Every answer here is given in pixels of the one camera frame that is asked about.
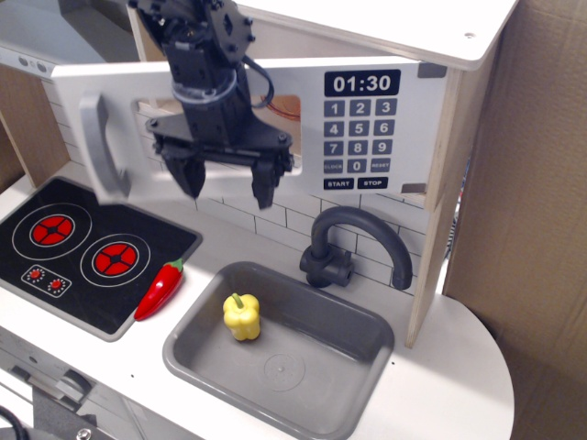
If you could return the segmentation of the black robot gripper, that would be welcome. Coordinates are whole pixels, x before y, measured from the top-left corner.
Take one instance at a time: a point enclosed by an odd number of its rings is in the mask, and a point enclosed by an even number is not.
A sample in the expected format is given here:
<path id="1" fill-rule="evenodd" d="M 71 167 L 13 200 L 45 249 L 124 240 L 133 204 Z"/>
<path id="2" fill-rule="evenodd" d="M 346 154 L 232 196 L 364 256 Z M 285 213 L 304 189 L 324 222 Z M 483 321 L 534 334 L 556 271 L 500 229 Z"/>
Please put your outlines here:
<path id="1" fill-rule="evenodd" d="M 172 92 L 183 111 L 152 118 L 146 128 L 183 192 L 199 197 L 208 161 L 245 166 L 258 207 L 270 208 L 280 174 L 293 168 L 293 139 L 255 116 L 245 70 L 173 68 Z"/>

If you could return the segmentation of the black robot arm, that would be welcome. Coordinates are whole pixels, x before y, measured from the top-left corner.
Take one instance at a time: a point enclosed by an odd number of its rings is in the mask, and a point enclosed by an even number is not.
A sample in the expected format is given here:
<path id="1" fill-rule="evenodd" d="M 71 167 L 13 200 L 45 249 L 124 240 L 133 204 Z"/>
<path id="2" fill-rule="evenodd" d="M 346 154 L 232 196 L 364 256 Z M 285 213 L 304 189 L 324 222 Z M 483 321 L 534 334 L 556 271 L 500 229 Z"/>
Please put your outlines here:
<path id="1" fill-rule="evenodd" d="M 128 6 L 165 55 L 172 94 L 182 106 L 180 114 L 147 124 L 172 177 L 198 198 L 208 161 L 245 166 L 259 208 L 271 207 L 280 178 L 294 165 L 293 138 L 254 113 L 271 103 L 274 88 L 260 103 L 252 102 L 246 70 L 269 74 L 247 54 L 255 39 L 251 18 L 232 1 L 130 1 Z"/>

